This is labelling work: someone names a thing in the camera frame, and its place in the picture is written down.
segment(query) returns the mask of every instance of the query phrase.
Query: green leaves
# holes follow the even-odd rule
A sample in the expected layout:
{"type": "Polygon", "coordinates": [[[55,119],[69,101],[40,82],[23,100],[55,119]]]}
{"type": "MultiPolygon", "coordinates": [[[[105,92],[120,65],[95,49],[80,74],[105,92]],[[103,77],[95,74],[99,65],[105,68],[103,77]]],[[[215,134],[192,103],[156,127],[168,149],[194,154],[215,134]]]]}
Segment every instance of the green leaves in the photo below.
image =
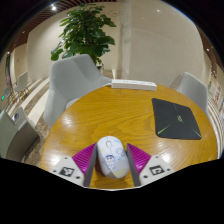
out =
{"type": "Polygon", "coordinates": [[[101,14],[104,6],[82,3],[73,11],[67,12],[68,17],[60,21],[60,26],[65,26],[59,37],[63,39],[51,51],[51,60],[56,61],[63,53],[62,59],[73,55],[89,54],[94,63],[102,63],[100,57],[109,52],[109,44],[115,45],[112,37],[107,36],[102,27],[108,25],[116,27],[111,18],[101,14]]]}
{"type": "Polygon", "coordinates": [[[71,52],[66,51],[66,52],[62,55],[62,59],[64,59],[64,58],[69,58],[69,57],[72,57],[72,56],[73,56],[73,54],[72,54],[71,52]]]}
{"type": "Polygon", "coordinates": [[[63,50],[61,48],[55,48],[53,51],[51,51],[51,60],[57,61],[59,58],[59,54],[61,54],[63,50]]]}
{"type": "Polygon", "coordinates": [[[99,37],[96,40],[97,45],[112,44],[115,45],[114,39],[110,36],[99,37]]]}

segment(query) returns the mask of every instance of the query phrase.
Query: white device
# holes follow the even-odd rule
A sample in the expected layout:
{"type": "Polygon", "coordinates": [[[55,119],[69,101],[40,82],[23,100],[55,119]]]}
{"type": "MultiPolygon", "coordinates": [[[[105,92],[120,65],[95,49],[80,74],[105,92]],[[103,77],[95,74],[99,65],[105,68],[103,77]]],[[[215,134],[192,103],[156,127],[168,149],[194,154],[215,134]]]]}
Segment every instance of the white device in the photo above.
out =
{"type": "Polygon", "coordinates": [[[65,180],[71,181],[79,186],[83,187],[84,174],[76,165],[72,157],[63,157],[50,171],[50,173],[55,174],[65,180]]]}
{"type": "Polygon", "coordinates": [[[141,90],[156,91],[157,85],[153,82],[112,79],[112,88],[117,88],[117,89],[141,89],[141,90]]]}
{"type": "Polygon", "coordinates": [[[121,141],[106,136],[97,142],[97,152],[103,174],[110,178],[122,178],[130,170],[128,157],[121,141]]]}
{"type": "Polygon", "coordinates": [[[141,185],[144,186],[174,172],[174,169],[160,155],[154,155],[140,173],[139,180],[141,185]]]}

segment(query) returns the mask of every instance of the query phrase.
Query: wooden table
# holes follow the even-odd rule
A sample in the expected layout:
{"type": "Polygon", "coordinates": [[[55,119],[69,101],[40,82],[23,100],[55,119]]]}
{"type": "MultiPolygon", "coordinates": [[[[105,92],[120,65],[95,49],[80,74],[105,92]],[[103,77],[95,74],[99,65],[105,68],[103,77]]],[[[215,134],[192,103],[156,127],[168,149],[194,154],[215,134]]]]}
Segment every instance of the wooden table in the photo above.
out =
{"type": "MultiPolygon", "coordinates": [[[[43,147],[40,168],[49,171],[63,156],[74,156],[104,136],[115,136],[124,149],[130,143],[150,155],[159,154],[175,171],[217,159],[216,137],[204,112],[183,94],[157,85],[157,91],[97,89],[69,107],[52,127],[43,147]],[[201,140],[160,138],[155,134],[152,98],[191,108],[201,131],[201,140]]],[[[93,170],[91,188],[134,187],[131,172],[110,179],[93,170]]]]}

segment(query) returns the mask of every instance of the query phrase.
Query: ceiling light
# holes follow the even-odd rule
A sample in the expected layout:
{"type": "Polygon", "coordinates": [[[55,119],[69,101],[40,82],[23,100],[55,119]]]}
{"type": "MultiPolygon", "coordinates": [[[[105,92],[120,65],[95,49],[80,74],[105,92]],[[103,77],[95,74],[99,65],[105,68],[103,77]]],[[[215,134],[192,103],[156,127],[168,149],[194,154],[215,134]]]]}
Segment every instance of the ceiling light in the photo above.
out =
{"type": "Polygon", "coordinates": [[[51,6],[52,6],[52,10],[56,10],[56,7],[53,4],[51,6]]]}

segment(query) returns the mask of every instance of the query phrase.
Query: white chair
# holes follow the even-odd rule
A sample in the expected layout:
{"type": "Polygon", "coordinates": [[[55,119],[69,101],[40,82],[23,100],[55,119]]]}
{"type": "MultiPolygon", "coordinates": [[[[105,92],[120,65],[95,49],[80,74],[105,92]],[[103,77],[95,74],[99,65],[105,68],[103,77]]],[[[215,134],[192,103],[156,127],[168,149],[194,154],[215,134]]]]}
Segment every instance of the white chair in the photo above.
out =
{"type": "Polygon", "coordinates": [[[14,120],[3,110],[0,114],[0,157],[21,162],[25,153],[39,138],[23,108],[14,120]]]}
{"type": "Polygon", "coordinates": [[[208,113],[208,89],[203,82],[192,74],[184,72],[176,90],[193,100],[210,120],[208,113]]]}
{"type": "Polygon", "coordinates": [[[87,54],[56,61],[51,66],[44,120],[52,127],[59,116],[80,97],[111,83],[100,74],[87,54]]]}
{"type": "Polygon", "coordinates": [[[22,96],[23,100],[24,100],[24,95],[25,95],[25,90],[29,89],[27,88],[27,84],[28,84],[28,73],[24,72],[22,75],[19,76],[18,78],[18,82],[17,82],[17,86],[14,87],[14,91],[18,92],[19,97],[22,96]]]}

